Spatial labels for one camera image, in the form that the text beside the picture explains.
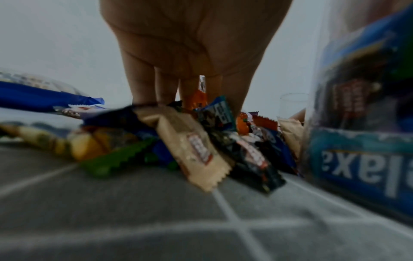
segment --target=hand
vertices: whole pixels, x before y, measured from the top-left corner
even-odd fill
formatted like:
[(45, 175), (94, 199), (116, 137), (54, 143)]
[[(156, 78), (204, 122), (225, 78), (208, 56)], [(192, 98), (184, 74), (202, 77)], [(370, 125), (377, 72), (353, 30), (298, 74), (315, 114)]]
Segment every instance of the hand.
[(291, 0), (100, 0), (136, 104), (185, 102), (205, 75), (211, 101), (241, 110)]

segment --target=skin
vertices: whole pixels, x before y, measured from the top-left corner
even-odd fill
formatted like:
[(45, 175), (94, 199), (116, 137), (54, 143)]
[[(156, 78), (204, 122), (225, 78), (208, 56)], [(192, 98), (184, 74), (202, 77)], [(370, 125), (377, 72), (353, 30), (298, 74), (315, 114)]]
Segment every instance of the skin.
[(292, 0), (100, 0), (135, 104), (184, 101), (205, 75), (208, 100), (241, 110)]

